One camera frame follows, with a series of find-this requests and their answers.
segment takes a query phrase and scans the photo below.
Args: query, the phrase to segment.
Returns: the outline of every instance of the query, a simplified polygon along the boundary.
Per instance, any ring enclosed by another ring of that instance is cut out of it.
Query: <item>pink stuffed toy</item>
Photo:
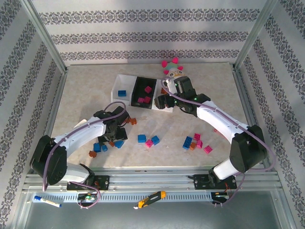
[[[181,71],[183,69],[183,66],[178,67],[178,57],[174,57],[172,62],[169,62],[169,63],[167,61],[162,61],[161,65],[163,68],[165,68],[165,70],[163,71],[165,75],[168,74],[168,72],[171,68],[177,68]]]

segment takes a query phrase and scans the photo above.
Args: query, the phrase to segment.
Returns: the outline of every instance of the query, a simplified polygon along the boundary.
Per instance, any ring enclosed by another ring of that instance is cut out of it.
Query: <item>blue marker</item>
[[[58,207],[58,208],[61,208],[61,204],[54,203],[54,202],[49,201],[49,200],[47,200],[47,199],[41,198],[41,197],[39,197],[39,196],[35,196],[34,199],[39,200],[40,202],[44,202],[44,203],[47,203],[47,204],[51,204],[51,205],[53,205],[53,206],[56,206],[56,207]]]

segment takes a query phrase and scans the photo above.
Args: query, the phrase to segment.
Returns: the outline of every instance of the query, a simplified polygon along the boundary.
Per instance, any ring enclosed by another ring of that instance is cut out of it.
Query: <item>patterned wallpaper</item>
[[[305,0],[278,1],[241,67],[297,228],[305,228],[304,27]]]
[[[0,229],[10,228],[61,72],[18,0],[0,0]]]
[[[66,65],[234,62],[266,0],[33,0]]]

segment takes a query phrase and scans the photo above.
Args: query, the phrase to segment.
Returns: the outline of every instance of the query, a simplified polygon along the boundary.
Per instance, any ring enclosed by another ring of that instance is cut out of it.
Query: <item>yellow box cutter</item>
[[[134,206],[134,209],[138,209],[138,208],[143,208],[146,207],[160,199],[163,199],[166,197],[166,192],[165,191],[159,191],[159,192],[155,192],[153,194],[151,194],[149,197],[141,200],[136,206]]]

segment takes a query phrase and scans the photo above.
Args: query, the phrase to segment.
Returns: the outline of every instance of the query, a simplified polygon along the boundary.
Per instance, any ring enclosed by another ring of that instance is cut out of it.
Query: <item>beige tabletop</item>
[[[216,105],[237,120],[246,123],[244,111],[228,63],[183,64],[197,94],[209,96]],[[70,131],[82,119],[89,119],[110,103],[111,89],[117,74],[161,79],[165,75],[160,64],[119,64],[70,66],[52,137]],[[97,139],[75,151],[68,162],[83,163],[90,167],[149,167],[149,166],[213,166],[228,158],[230,144],[213,132],[208,123],[174,108],[173,113],[144,108],[127,107],[137,125],[125,126],[128,140],[121,149],[108,146],[96,158],[89,157]],[[187,136],[202,135],[203,149],[185,150],[182,145]],[[137,141],[137,136],[157,135],[160,143],[151,148]]]

